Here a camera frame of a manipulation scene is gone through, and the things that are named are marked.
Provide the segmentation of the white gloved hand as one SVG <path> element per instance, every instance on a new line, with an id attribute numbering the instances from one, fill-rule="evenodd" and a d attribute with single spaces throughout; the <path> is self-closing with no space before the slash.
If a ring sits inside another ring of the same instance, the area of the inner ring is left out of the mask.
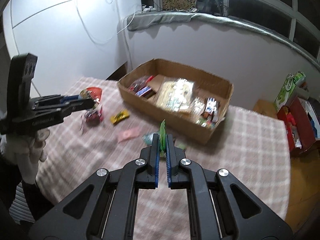
<path id="1" fill-rule="evenodd" d="M 45 128 L 35 132 L 35 135 L 2 135 L 1 155 L 10 163 L 17 165 L 22 180 L 30 185 L 36 183 L 39 162 L 45 162 L 44 152 L 50 130 Z"/>

